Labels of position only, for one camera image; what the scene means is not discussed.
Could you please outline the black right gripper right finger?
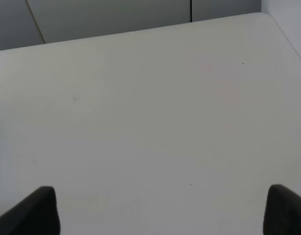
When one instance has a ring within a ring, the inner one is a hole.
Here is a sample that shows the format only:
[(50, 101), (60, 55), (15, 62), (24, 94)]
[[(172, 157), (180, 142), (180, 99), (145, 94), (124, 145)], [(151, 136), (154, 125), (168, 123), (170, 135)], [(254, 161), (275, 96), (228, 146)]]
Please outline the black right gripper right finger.
[(268, 191), (264, 235), (301, 235), (301, 196), (283, 185), (271, 185)]

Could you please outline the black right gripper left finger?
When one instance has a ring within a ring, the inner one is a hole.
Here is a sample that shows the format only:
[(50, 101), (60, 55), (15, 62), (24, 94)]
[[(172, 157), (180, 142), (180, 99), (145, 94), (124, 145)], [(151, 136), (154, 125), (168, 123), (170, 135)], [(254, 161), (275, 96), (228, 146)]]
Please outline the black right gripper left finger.
[(59, 235), (55, 190), (42, 186), (0, 216), (0, 235)]

